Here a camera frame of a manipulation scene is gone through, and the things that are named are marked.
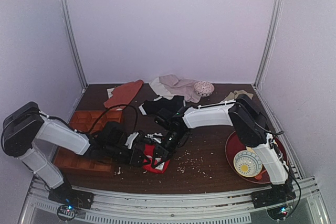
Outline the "right aluminium corner post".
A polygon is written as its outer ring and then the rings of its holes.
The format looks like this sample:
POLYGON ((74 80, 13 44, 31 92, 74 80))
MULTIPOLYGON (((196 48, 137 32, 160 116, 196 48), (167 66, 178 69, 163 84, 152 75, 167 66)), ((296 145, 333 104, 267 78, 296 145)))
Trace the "right aluminium corner post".
POLYGON ((255 79, 254 87, 260 90, 265 79, 268 65, 270 62, 272 50, 275 44, 275 34, 280 21, 283 0, 274 0, 266 42, 262 53, 261 62, 255 79))

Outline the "orange plastic spoon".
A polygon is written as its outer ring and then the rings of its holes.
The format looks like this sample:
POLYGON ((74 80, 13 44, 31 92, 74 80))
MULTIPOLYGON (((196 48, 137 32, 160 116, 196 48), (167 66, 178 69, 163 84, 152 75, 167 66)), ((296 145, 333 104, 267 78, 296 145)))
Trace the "orange plastic spoon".
POLYGON ((266 170, 264 169, 264 170, 262 170, 258 175, 256 175, 254 178, 256 179, 256 180, 261 180, 262 179, 262 175, 263 175, 263 173, 265 173, 266 172, 266 170))

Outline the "right circuit board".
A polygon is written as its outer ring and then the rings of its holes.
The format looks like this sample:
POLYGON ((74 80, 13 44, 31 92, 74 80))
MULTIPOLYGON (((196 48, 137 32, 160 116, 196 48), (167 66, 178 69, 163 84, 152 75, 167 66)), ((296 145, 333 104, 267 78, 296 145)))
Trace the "right circuit board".
POLYGON ((272 220, 280 221, 288 217, 289 213, 293 210, 293 207, 278 206, 267 209, 267 214, 272 220))

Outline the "aluminium corner post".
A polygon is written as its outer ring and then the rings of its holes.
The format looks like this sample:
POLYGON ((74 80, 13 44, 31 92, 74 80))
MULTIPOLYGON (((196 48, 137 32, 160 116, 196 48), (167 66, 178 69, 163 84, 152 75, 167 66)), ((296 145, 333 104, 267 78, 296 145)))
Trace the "aluminium corner post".
POLYGON ((67 38, 69 41, 71 56, 72 56, 72 59, 75 65, 76 73, 79 78, 81 87, 83 90, 85 90, 88 87, 88 83, 87 83, 84 70, 83 70, 83 66, 82 66, 82 63, 79 57, 79 52, 78 52, 78 48, 77 48, 76 40, 74 36, 74 31, 72 28, 68 3, 67 3, 67 0, 59 0, 59 1, 60 1, 60 6, 61 6, 62 17, 65 23, 66 34, 67 34, 67 38))
POLYGON ((274 0, 266 42, 262 53, 261 62, 255 79, 254 87, 260 90, 265 79, 268 65, 270 62, 272 50, 275 44, 275 34, 280 21, 283 0, 274 0))

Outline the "circuit board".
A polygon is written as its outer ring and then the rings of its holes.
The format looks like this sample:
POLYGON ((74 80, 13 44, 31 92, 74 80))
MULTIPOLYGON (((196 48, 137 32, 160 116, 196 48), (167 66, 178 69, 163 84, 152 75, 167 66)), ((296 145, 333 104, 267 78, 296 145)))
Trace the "circuit board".
POLYGON ((272 220, 280 221, 288 217, 289 213, 293 210, 293 207, 278 206, 267 209, 267 214, 272 220))
POLYGON ((78 215, 79 210, 70 205, 60 205, 56 210, 56 215, 61 221, 72 221, 78 215))

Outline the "red white underwear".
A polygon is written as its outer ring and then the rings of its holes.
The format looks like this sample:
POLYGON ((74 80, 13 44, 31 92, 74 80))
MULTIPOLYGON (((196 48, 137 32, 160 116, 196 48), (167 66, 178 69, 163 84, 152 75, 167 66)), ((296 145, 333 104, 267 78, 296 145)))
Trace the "red white underwear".
POLYGON ((170 160, 163 162, 162 158, 154 153, 154 149, 154 145, 145 145, 144 155, 149 159, 150 163, 143 165, 142 168, 148 172, 163 174, 167 170, 170 160))

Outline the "blue yellow patterned bowl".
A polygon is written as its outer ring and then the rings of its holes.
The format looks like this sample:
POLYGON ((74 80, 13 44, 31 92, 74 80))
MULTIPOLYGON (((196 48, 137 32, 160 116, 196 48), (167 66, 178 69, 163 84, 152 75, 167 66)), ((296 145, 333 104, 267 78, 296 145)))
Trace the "blue yellow patterned bowl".
POLYGON ((263 169, 263 164, 255 152, 243 150, 238 152, 233 159, 235 171, 243 177, 255 177, 263 169))

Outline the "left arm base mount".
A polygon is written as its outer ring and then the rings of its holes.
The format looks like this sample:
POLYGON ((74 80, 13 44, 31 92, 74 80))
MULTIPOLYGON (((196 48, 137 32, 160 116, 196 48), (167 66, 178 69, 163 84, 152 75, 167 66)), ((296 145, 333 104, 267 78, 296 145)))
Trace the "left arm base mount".
POLYGON ((73 189, 72 185, 67 180, 65 180, 57 188, 49 188, 48 190, 48 199, 51 201, 71 207, 91 209, 94 194, 87 191, 73 189))

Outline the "left circuit board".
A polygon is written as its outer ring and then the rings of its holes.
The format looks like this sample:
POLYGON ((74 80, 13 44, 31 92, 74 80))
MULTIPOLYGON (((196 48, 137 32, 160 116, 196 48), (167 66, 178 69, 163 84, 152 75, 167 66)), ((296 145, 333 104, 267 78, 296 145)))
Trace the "left circuit board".
POLYGON ((78 215, 79 210, 70 205, 60 205, 56 210, 56 215, 61 221, 72 221, 78 215))

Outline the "rust orange underwear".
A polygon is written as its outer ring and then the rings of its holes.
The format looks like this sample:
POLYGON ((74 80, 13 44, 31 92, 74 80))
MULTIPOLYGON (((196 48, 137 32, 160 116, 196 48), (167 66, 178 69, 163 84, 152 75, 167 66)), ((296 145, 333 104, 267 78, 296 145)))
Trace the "rust orange underwear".
POLYGON ((125 105, 128 105, 135 98, 143 84, 142 80, 137 80, 115 87, 111 92, 112 97, 103 104, 104 107, 106 109, 113 107, 112 111, 123 110, 125 105))

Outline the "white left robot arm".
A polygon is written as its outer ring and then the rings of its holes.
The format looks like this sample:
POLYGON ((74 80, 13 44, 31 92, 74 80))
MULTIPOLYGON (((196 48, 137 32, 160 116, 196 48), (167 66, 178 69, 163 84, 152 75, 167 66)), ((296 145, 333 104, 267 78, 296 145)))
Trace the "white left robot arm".
POLYGON ((3 122, 1 147, 3 152, 21 160, 50 189, 67 187, 61 171, 35 145, 41 140, 65 148, 89 159, 112 158, 136 167, 151 164, 138 144, 141 132, 127 136, 123 126, 114 121, 93 133, 79 131, 63 119, 43 113, 38 104, 28 102, 3 122))

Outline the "black white underwear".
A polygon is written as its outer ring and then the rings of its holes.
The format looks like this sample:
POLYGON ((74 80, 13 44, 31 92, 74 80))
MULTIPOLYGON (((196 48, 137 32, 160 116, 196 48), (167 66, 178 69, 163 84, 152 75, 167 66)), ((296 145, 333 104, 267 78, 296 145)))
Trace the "black white underwear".
POLYGON ((153 101, 146 100, 139 106, 139 110, 142 115, 156 115, 162 109, 165 109, 170 113, 176 113, 184 106, 186 106, 184 97, 175 95, 172 99, 160 97, 153 101))

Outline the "front aluminium rail frame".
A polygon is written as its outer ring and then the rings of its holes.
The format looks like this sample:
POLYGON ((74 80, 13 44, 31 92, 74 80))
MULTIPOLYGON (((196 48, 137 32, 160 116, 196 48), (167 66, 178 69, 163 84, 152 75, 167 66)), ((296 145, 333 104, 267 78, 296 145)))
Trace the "front aluminium rail frame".
MULTIPOLYGON (((285 221, 272 220, 268 208, 254 208, 251 193, 269 189, 252 188, 223 193, 155 195, 89 189, 91 209, 84 209, 68 223, 332 223, 314 177, 298 180, 299 206, 285 221)), ((18 223, 66 223, 48 199, 43 182, 33 179, 18 223)))

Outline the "beige white underwear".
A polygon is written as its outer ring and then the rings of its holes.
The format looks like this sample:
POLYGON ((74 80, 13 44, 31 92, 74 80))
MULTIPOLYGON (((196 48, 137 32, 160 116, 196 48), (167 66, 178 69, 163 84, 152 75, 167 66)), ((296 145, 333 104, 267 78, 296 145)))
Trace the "beige white underwear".
POLYGON ((247 96, 250 96, 250 93, 246 92, 245 90, 235 90, 233 92, 230 92, 223 101, 229 101, 229 100, 235 100, 239 95, 246 94, 247 96))

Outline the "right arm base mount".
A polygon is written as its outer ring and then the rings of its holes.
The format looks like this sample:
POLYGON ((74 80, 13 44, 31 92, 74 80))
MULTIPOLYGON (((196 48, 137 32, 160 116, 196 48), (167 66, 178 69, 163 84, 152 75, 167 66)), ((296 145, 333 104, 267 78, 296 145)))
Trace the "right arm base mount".
POLYGON ((251 193, 254 208, 269 207, 284 204, 287 200, 295 199, 296 193, 292 185, 272 185, 270 189, 251 193))

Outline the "left aluminium corner post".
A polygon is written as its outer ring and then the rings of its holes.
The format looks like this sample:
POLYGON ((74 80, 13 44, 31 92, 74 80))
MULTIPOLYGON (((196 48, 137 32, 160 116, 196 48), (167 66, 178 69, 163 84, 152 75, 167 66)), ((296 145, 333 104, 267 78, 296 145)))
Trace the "left aluminium corner post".
POLYGON ((88 83, 87 83, 84 70, 83 70, 83 66, 82 66, 82 63, 79 57, 79 52, 78 52, 78 48, 77 48, 76 40, 74 36, 74 31, 72 28, 68 3, 67 3, 67 0, 59 0, 59 1, 60 1, 60 6, 61 6, 62 17, 65 23, 66 34, 67 34, 67 38, 69 41, 71 56, 72 56, 72 59, 75 65, 76 73, 79 78, 81 87, 83 90, 85 90, 88 87, 88 83))

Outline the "wooden compartment tray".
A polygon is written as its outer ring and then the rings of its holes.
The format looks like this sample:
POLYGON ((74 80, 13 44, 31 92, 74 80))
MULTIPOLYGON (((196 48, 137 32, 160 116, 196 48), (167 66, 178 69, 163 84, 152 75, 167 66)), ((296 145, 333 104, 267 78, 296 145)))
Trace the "wooden compartment tray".
POLYGON ((69 123, 71 142, 58 147, 53 164, 67 175, 112 177, 115 163, 94 140, 110 122, 123 123, 122 111, 75 111, 69 123))

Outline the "mauve white underwear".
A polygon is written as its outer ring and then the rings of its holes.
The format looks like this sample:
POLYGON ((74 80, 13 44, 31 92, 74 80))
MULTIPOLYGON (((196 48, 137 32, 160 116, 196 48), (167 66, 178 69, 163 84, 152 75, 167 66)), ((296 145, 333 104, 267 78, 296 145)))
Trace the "mauve white underwear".
POLYGON ((172 100, 174 96, 183 96, 186 102, 198 103, 201 97, 194 89, 195 80, 181 79, 174 74, 160 76, 149 82, 151 89, 160 97, 172 100))

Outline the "round red tray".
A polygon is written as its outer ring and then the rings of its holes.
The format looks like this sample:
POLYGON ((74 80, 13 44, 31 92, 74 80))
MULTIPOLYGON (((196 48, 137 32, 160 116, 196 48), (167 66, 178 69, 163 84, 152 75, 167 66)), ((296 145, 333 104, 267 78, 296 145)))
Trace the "round red tray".
POLYGON ((231 168, 243 179, 255 183, 255 184, 272 184, 283 185, 289 179, 289 166, 287 161, 287 154, 277 138, 272 138, 270 134, 267 134, 267 143, 261 144, 257 147, 251 148, 243 145, 236 132, 233 132, 226 141, 225 144, 226 159, 231 168), (261 180, 256 180, 254 177, 243 177, 239 175, 233 164, 234 156, 243 150, 255 152, 262 161, 263 168, 266 170, 263 173, 261 180))

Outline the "red dotted white bowl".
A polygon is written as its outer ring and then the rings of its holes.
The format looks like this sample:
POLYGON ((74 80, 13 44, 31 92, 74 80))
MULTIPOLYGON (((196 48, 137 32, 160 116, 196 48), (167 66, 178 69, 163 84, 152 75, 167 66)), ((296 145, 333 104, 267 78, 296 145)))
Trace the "red dotted white bowl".
POLYGON ((194 84, 194 90, 200 97, 208 97, 214 92, 215 87, 210 82, 198 81, 194 84))

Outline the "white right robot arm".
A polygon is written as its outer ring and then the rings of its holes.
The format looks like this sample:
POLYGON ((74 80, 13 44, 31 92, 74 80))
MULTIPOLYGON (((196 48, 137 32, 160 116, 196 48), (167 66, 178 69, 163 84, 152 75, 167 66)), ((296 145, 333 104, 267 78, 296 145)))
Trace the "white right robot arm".
POLYGON ((272 185, 282 186, 289 180, 289 168, 275 141, 278 133, 269 130, 266 117, 245 94, 211 105, 184 106, 176 112, 161 109, 155 121, 167 134, 154 144, 153 168, 171 159, 191 129, 224 125, 234 128, 245 147, 233 158, 240 176, 255 178, 265 170, 272 185))

